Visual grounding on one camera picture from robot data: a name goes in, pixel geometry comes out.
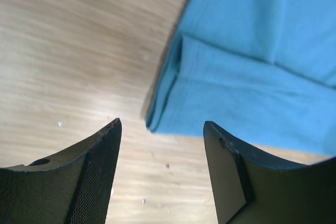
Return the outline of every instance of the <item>wood grain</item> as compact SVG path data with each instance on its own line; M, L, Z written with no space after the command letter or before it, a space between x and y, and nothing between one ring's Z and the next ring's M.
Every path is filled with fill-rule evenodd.
M0 165L29 164L120 117L107 223L216 223L203 141L152 135L141 116L183 3L0 0Z

